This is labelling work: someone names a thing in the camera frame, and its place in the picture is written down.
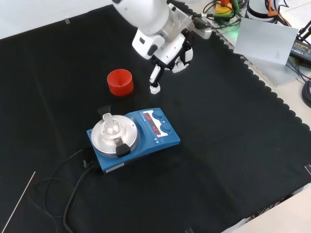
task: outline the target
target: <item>red led display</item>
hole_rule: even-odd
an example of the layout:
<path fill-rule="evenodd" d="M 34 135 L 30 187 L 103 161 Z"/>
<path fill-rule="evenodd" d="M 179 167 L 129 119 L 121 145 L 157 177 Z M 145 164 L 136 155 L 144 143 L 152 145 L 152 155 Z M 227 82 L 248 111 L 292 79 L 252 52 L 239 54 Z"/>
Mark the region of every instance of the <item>red led display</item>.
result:
<path fill-rule="evenodd" d="M 161 133 L 160 133 L 159 129 L 156 127 L 154 121 L 151 119 L 149 113 L 145 113 L 145 117 L 146 117 L 146 119 L 148 120 L 148 122 L 149 122 L 151 128 L 154 130 L 155 134 L 156 134 L 156 135 L 160 135 Z"/>

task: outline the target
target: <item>red cup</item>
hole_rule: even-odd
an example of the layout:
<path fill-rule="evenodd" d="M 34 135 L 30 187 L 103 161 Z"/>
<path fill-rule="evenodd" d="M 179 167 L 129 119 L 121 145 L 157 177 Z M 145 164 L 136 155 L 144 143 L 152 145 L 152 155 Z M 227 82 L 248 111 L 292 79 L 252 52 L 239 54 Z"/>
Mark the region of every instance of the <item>red cup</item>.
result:
<path fill-rule="evenodd" d="M 108 74 L 107 82 L 110 92 L 115 96 L 128 95 L 134 89 L 132 74 L 126 69 L 112 71 Z"/>

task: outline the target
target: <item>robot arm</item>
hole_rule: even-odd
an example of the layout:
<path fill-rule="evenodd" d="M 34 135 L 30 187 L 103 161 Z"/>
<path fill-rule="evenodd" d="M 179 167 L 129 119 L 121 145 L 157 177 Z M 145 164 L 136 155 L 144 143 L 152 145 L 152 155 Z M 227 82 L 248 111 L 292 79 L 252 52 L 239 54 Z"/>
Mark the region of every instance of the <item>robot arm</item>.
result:
<path fill-rule="evenodd" d="M 166 0 L 113 0 L 117 11 L 137 27 L 132 46 L 145 59 L 152 59 L 155 68 L 149 79 L 151 93 L 160 91 L 158 84 L 164 70 L 173 73 L 185 69 L 193 57 L 187 35 L 194 30 L 191 16 Z M 211 29 L 203 32 L 208 39 Z"/>

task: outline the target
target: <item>table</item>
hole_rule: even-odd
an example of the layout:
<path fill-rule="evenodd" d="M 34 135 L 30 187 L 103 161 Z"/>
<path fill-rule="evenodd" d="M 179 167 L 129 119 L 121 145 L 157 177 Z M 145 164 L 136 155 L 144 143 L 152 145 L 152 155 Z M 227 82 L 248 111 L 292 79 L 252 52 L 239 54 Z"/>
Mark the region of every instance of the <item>table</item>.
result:
<path fill-rule="evenodd" d="M 311 221 L 311 188 L 260 215 L 233 233 L 307 233 Z"/>
<path fill-rule="evenodd" d="M 195 12 L 201 12 L 204 6 L 210 2 L 210 0 L 202 1 L 201 3 L 197 4 L 189 4 L 189 8 L 191 8 Z M 289 6 L 297 7 L 297 2 L 288 2 Z M 242 8 L 242 15 L 245 15 L 246 8 Z M 293 12 L 287 11 L 283 13 L 283 15 L 289 20 L 289 22 L 297 28 L 302 28 L 306 25 L 306 23 L 311 19 L 308 19 L 306 15 L 304 22 L 297 21 L 297 18 L 302 14 L 301 11 Z M 234 49 L 236 39 L 238 36 L 238 29 L 222 29 L 217 30 L 217 33 L 221 38 L 225 41 L 224 43 L 227 44 L 230 48 Z M 263 80 L 267 86 L 269 86 L 273 92 L 277 93 L 277 95 L 284 100 L 284 102 L 289 105 L 290 109 L 293 110 L 299 118 L 303 121 L 303 123 L 311 126 L 311 109 L 306 106 L 301 98 L 301 89 L 303 83 L 301 80 L 297 80 L 298 76 L 291 71 L 288 67 L 278 64 L 273 64 L 265 61 L 261 61 L 259 59 L 254 59 L 247 57 L 247 61 L 245 63 L 249 66 L 256 75 L 259 76 L 261 80 Z M 306 74 L 311 74 L 311 69 L 306 67 L 301 67 L 301 71 Z M 287 83 L 277 86 L 273 83 L 273 79 L 275 77 L 281 77 L 282 79 L 288 80 Z"/>
<path fill-rule="evenodd" d="M 310 129 L 216 35 L 204 41 L 194 34 L 191 67 L 175 77 L 166 72 L 154 96 L 148 84 L 153 66 L 131 47 L 135 32 L 108 6 L 71 18 L 69 25 L 59 22 L 2 41 L 0 225 L 33 171 L 34 182 L 46 178 L 90 146 L 86 130 L 98 122 L 97 108 L 108 104 L 122 115 L 160 107 L 181 143 L 87 178 L 70 214 L 80 232 L 218 233 L 310 181 L 304 169 Z M 133 74 L 128 98 L 108 90 L 106 76 L 116 68 Z M 82 158 L 59 176 L 74 183 L 84 170 Z M 67 200 L 65 191 L 55 188 L 48 199 L 56 213 Z M 7 231 L 55 228 L 24 200 Z"/>

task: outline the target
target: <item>black cloth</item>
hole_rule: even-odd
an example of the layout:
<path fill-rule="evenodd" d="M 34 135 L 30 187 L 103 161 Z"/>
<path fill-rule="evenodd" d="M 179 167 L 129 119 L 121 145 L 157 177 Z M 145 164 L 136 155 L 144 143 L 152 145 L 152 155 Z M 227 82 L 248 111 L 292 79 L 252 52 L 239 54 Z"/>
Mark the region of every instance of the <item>black cloth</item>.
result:
<path fill-rule="evenodd" d="M 190 67 L 166 71 L 152 95 L 153 65 L 132 48 L 135 33 L 108 6 L 0 42 L 0 226 L 33 171 L 35 181 L 46 178 L 90 146 L 86 130 L 104 105 L 113 114 L 160 107 L 181 142 L 89 175 L 70 214 L 77 232 L 219 233 L 310 181 L 309 127 L 215 34 L 206 41 L 193 34 Z M 117 68 L 133 75 L 126 98 L 107 86 Z M 74 183 L 83 170 L 79 154 L 58 176 Z M 55 184 L 51 211 L 63 211 L 70 192 Z M 32 196 L 41 204 L 42 196 Z M 23 199 L 6 232 L 52 233 L 55 226 Z"/>

